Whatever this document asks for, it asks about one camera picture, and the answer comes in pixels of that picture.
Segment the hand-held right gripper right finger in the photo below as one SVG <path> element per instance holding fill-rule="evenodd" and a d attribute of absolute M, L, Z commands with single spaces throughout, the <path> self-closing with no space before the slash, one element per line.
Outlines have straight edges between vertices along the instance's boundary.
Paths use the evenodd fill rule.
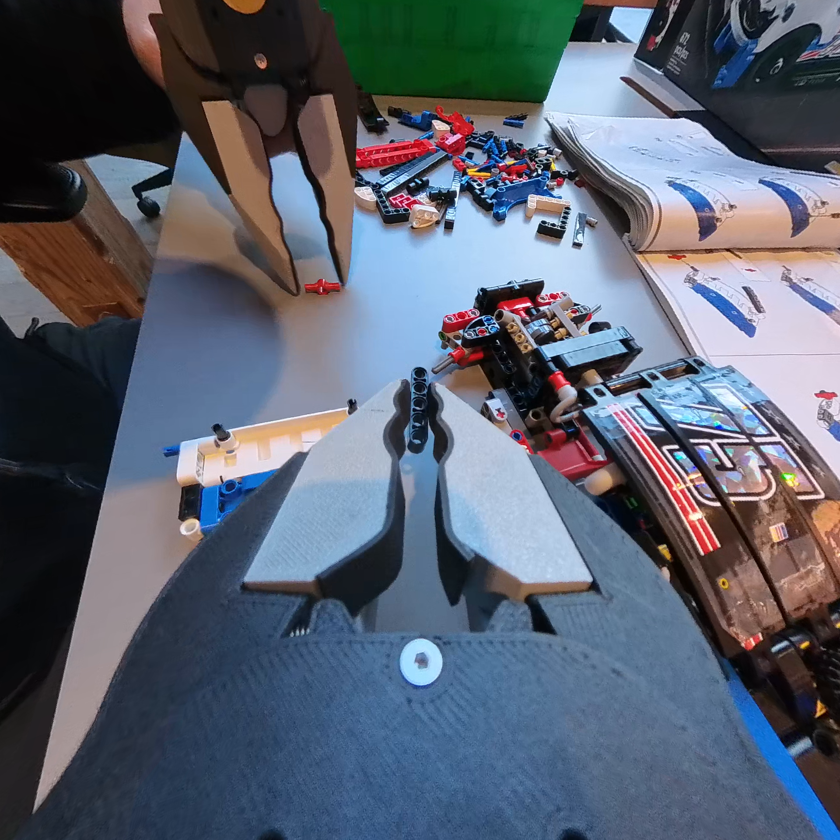
<path fill-rule="evenodd" d="M 435 526 L 444 592 L 481 632 L 503 602 L 589 591 L 592 573 L 537 470 L 539 458 L 440 384 L 430 388 Z"/>

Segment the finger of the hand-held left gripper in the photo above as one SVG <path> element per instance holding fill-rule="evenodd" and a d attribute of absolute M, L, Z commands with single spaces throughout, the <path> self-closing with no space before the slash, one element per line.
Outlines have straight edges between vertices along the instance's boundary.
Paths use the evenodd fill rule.
<path fill-rule="evenodd" d="M 228 100 L 203 111 L 227 178 L 227 194 L 246 230 L 288 294 L 301 294 L 298 273 L 272 196 L 272 173 L 258 123 Z"/>
<path fill-rule="evenodd" d="M 309 97 L 293 123 L 293 139 L 316 198 L 337 278 L 344 286 L 352 253 L 354 176 L 333 95 Z"/>

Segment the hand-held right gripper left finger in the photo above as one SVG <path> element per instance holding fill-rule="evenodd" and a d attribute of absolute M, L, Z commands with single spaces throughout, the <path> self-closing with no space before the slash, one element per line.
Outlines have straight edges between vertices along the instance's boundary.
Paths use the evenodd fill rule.
<path fill-rule="evenodd" d="M 402 567 L 406 381 L 362 404 L 308 452 L 243 586 L 339 601 L 352 616 Z"/>

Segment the blue and white brick assembly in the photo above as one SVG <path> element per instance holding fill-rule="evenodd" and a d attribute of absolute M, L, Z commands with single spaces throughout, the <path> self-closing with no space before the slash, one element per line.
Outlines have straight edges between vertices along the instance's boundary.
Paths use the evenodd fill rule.
<path fill-rule="evenodd" d="M 306 454 L 358 407 L 353 398 L 330 411 L 242 427 L 213 426 L 210 435 L 163 447 L 180 487 L 179 532 L 194 542 L 249 498 L 289 459 Z"/>

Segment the black holed brick beam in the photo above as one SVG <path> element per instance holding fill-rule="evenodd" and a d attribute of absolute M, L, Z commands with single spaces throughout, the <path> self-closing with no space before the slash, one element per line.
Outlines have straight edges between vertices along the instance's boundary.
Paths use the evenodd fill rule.
<path fill-rule="evenodd" d="M 407 449 L 413 455 L 424 451 L 429 434 L 428 373 L 422 366 L 411 371 L 411 404 L 409 424 L 406 427 Z"/>

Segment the grey desk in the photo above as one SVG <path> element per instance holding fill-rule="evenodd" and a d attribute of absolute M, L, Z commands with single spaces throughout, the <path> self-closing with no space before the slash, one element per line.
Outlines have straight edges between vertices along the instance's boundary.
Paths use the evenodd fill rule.
<path fill-rule="evenodd" d="M 621 236 L 624 217 L 585 188 L 598 220 L 582 248 L 536 235 L 521 208 L 495 222 L 469 199 L 452 232 L 412 232 L 356 211 L 350 280 L 292 297 L 250 255 L 224 191 L 184 138 L 164 213 L 121 423 L 38 785 L 41 805 L 84 739 L 140 620 L 191 543 L 176 523 L 174 458 L 206 434 L 360 403 L 438 360 L 445 314 L 480 286 L 540 277 L 602 305 L 644 351 L 634 367 L 689 352 Z"/>

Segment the person's left hand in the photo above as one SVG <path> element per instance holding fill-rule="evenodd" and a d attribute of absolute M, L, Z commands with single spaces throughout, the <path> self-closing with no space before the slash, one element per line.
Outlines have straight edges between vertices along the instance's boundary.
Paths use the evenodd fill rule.
<path fill-rule="evenodd" d="M 161 89 L 165 88 L 161 48 L 151 15 L 162 14 L 159 1 L 121 1 L 122 22 L 129 46 L 143 72 Z"/>

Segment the black office chair base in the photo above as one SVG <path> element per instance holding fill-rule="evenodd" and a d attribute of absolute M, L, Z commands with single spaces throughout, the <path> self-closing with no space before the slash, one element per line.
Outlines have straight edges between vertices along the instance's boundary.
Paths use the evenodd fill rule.
<path fill-rule="evenodd" d="M 150 193 L 172 185 L 175 168 L 167 167 L 132 185 L 131 191 L 136 199 L 136 205 L 142 215 L 149 219 L 157 218 L 161 214 L 161 206 L 150 197 Z"/>

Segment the pile of loose brick pieces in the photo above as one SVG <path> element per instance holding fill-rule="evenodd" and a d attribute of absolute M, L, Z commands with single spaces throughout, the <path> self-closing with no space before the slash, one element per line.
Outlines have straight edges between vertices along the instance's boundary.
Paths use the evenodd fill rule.
<path fill-rule="evenodd" d="M 470 116 L 442 106 L 419 112 L 389 106 L 384 114 L 370 94 L 359 91 L 358 114 L 365 131 L 379 137 L 391 128 L 414 132 L 356 151 L 355 204 L 384 224 L 451 231 L 462 195 L 493 219 L 492 199 L 502 184 L 547 175 L 548 188 L 562 197 L 562 186 L 579 181 L 576 170 L 561 166 L 562 151 L 550 143 L 528 146 L 516 136 L 479 129 Z M 525 205 L 515 207 L 525 213 Z"/>

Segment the green plastic bin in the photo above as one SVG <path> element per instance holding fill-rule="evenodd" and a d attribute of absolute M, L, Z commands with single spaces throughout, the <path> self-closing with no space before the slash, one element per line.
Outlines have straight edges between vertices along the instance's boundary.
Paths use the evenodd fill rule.
<path fill-rule="evenodd" d="M 543 102 L 582 1 L 321 1 L 354 81 L 402 97 Z"/>

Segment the brick toy car model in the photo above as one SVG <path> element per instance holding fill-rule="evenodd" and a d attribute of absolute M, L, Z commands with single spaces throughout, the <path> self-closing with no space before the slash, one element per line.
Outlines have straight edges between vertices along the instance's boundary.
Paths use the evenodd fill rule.
<path fill-rule="evenodd" d="M 433 369 L 575 483 L 675 588 L 789 749 L 838 762 L 838 474 L 748 377 L 642 348 L 541 279 L 446 315 Z"/>

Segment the wooden cabinet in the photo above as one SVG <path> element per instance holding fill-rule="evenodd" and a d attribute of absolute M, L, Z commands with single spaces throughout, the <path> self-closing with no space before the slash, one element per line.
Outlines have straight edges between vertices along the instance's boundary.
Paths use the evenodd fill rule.
<path fill-rule="evenodd" d="M 2 224 L 2 250 L 78 326 L 106 316 L 140 318 L 153 257 L 88 164 L 69 167 L 88 190 L 80 213 L 60 223 Z"/>

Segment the open instruction booklet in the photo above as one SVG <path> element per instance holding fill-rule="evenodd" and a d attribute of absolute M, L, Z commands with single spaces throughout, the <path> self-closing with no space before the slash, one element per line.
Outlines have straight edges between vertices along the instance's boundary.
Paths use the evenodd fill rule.
<path fill-rule="evenodd" d="M 738 157 L 687 119 L 548 112 L 687 349 L 756 384 L 838 471 L 839 181 Z"/>

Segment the black product box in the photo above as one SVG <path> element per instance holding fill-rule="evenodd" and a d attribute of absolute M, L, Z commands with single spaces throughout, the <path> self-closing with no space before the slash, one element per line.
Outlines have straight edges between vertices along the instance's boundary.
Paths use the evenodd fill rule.
<path fill-rule="evenodd" d="M 838 173 L 838 1 L 658 2 L 635 58 L 774 162 Z"/>

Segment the blue curved frame piece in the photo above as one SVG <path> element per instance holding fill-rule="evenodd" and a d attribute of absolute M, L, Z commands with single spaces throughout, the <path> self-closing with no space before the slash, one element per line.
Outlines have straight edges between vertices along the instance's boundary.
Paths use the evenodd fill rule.
<path fill-rule="evenodd" d="M 555 196 L 548 188 L 548 183 L 549 177 L 547 175 L 541 175 L 526 181 L 510 182 L 500 185 L 492 199 L 491 215 L 493 219 L 498 222 L 505 221 L 509 211 L 513 207 L 518 205 L 526 206 L 527 198 L 531 193 Z"/>

